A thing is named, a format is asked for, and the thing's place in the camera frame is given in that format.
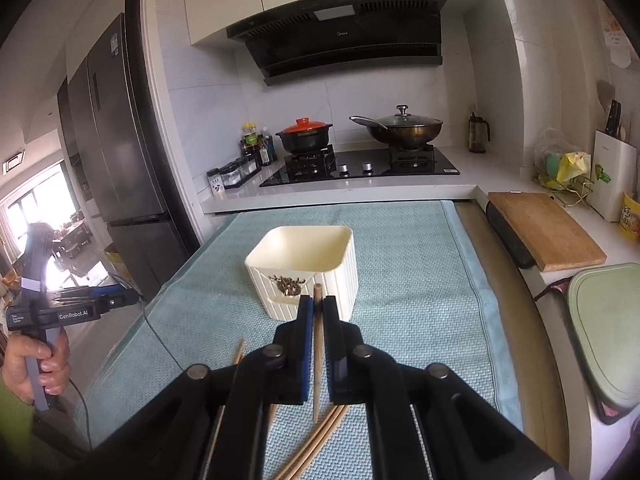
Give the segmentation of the person's left hand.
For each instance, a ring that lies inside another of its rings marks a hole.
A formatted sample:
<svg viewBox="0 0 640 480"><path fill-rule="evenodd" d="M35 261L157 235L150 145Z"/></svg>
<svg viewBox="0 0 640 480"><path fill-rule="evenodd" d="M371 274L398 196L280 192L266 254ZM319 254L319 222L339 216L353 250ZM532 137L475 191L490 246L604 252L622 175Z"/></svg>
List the person's left hand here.
<svg viewBox="0 0 640 480"><path fill-rule="evenodd" d="M70 345L61 328L53 348L45 342L20 334L11 334L1 377L6 388L22 402L35 401L34 382L49 396L60 396L70 383Z"/></svg>

